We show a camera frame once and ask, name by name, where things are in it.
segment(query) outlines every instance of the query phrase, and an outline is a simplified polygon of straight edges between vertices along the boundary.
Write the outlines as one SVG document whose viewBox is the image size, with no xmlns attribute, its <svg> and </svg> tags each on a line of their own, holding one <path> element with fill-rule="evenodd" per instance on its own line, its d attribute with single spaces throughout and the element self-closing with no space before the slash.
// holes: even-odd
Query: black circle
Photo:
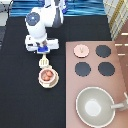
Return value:
<svg viewBox="0 0 128 128">
<path fill-rule="evenodd" d="M 91 71 L 91 68 L 89 64 L 86 62 L 79 62 L 75 66 L 75 72 L 79 76 L 82 76 L 82 77 L 87 76 L 89 75 L 90 71 Z"/>
<path fill-rule="evenodd" d="M 99 45 L 96 48 L 96 54 L 102 58 L 106 58 L 111 54 L 111 49 L 106 45 Z"/>
<path fill-rule="evenodd" d="M 109 62 L 100 63 L 98 70 L 103 76 L 112 76 L 115 73 L 114 66 Z"/>
<path fill-rule="evenodd" d="M 35 26 L 40 21 L 40 15 L 36 12 L 29 13 L 26 16 L 26 22 L 29 26 Z"/>
</svg>

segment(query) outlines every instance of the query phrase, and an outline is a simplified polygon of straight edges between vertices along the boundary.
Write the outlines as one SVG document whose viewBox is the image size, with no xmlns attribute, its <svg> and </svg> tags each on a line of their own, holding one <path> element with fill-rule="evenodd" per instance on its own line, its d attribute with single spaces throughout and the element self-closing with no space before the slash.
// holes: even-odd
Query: gray surface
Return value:
<svg viewBox="0 0 128 128">
<path fill-rule="evenodd" d="M 2 46 L 3 39 L 4 39 L 5 29 L 6 29 L 5 26 L 0 26 L 0 49 Z"/>
</svg>

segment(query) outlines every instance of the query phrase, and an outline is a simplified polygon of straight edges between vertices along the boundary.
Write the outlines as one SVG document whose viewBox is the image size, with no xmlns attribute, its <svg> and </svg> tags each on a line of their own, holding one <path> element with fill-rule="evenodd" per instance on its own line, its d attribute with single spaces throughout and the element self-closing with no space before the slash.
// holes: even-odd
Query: table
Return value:
<svg viewBox="0 0 128 128">
<path fill-rule="evenodd" d="M 65 17 L 60 28 L 47 28 L 47 33 L 60 44 L 47 56 L 60 78 L 50 90 L 38 82 L 42 56 L 25 48 L 25 17 L 7 21 L 0 50 L 0 128 L 66 128 L 65 43 L 111 40 L 107 16 Z"/>
</svg>

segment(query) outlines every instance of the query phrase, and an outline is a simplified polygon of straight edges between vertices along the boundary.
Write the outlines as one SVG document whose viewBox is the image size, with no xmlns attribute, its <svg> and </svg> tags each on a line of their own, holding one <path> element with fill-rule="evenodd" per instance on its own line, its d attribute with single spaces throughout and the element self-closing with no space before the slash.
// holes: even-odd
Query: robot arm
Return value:
<svg viewBox="0 0 128 128">
<path fill-rule="evenodd" d="M 59 48 L 58 39 L 48 40 L 45 29 L 45 27 L 58 28 L 63 24 L 64 18 L 59 2 L 59 0 L 51 0 L 51 6 L 35 7 L 26 16 L 25 22 L 30 34 L 26 36 L 25 40 L 28 51 L 38 50 L 39 47 L 43 47 L 44 42 L 49 49 L 48 53 L 50 49 Z"/>
</svg>

